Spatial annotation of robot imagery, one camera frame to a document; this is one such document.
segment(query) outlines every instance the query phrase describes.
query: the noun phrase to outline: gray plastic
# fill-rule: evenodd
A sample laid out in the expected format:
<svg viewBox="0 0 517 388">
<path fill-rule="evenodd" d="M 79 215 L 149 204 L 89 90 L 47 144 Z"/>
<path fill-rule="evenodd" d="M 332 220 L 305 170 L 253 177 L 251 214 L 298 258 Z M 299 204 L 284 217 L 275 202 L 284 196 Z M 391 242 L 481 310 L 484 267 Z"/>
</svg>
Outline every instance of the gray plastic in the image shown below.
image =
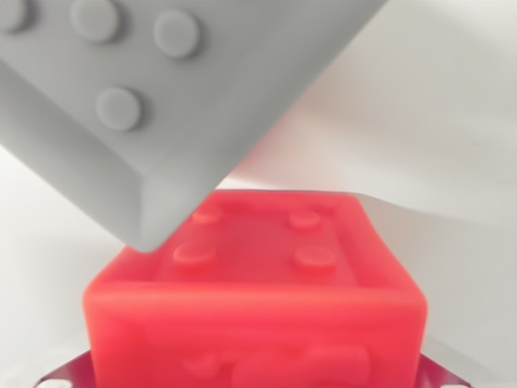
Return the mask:
<svg viewBox="0 0 517 388">
<path fill-rule="evenodd" d="M 383 2 L 0 0 L 0 141 L 152 250 Z"/>
</svg>

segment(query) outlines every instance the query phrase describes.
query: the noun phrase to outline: white background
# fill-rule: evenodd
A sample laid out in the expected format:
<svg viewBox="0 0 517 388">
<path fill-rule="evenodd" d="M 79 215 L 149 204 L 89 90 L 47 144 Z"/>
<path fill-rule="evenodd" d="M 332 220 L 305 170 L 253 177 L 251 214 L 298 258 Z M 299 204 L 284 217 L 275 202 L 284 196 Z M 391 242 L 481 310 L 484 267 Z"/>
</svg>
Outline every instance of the white background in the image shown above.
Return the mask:
<svg viewBox="0 0 517 388">
<path fill-rule="evenodd" d="M 360 193 L 428 352 L 517 381 L 516 1 L 392 0 L 232 176 Z M 122 244 L 2 149 L 0 177 L 0 376 L 29 378 L 86 346 L 81 292 Z"/>
</svg>

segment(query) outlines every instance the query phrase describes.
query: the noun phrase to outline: red building block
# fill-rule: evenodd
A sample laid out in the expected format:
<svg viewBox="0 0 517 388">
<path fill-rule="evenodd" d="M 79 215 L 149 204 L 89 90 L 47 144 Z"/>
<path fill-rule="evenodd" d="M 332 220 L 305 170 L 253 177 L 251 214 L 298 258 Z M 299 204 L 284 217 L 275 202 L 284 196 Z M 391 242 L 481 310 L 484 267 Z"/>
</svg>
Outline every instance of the red building block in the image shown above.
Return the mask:
<svg viewBox="0 0 517 388">
<path fill-rule="evenodd" d="M 426 302 L 352 196 L 214 192 L 84 306 L 98 388 L 411 388 Z"/>
</svg>

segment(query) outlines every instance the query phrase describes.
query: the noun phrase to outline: metal base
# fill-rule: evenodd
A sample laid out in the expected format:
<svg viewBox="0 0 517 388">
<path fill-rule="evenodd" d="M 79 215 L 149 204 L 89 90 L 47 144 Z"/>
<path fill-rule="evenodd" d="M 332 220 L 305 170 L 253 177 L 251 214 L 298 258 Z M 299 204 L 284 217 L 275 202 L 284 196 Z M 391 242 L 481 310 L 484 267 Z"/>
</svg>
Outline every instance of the metal base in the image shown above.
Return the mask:
<svg viewBox="0 0 517 388">
<path fill-rule="evenodd" d="M 43 377 L 38 384 L 36 384 L 36 387 L 41 382 L 52 379 L 68 380 L 72 383 L 74 388 L 96 388 L 90 353 L 84 353 L 68 364 L 61 366 L 59 369 Z M 470 387 L 470 384 L 455 374 L 449 372 L 429 358 L 422 356 L 417 381 L 414 387 L 440 388 L 443 385 L 463 385 Z"/>
</svg>

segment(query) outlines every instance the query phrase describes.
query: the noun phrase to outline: white surface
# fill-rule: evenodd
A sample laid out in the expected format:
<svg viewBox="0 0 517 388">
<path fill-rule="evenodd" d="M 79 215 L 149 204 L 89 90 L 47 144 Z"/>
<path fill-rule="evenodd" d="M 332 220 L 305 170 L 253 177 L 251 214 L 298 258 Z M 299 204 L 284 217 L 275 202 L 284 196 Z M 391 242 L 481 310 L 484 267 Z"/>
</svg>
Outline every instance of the white surface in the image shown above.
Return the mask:
<svg viewBox="0 0 517 388">
<path fill-rule="evenodd" d="M 477 382 L 517 380 L 516 15 L 391 1 L 233 174 L 372 196 L 448 346 L 428 352 Z M 0 155 L 1 374 L 82 331 L 80 293 L 121 244 Z"/>
<path fill-rule="evenodd" d="M 73 388 L 72 383 L 68 380 L 58 380 L 56 378 L 45 380 L 38 384 L 38 388 Z"/>
<path fill-rule="evenodd" d="M 476 384 L 474 388 L 517 388 L 517 382 Z"/>
</svg>

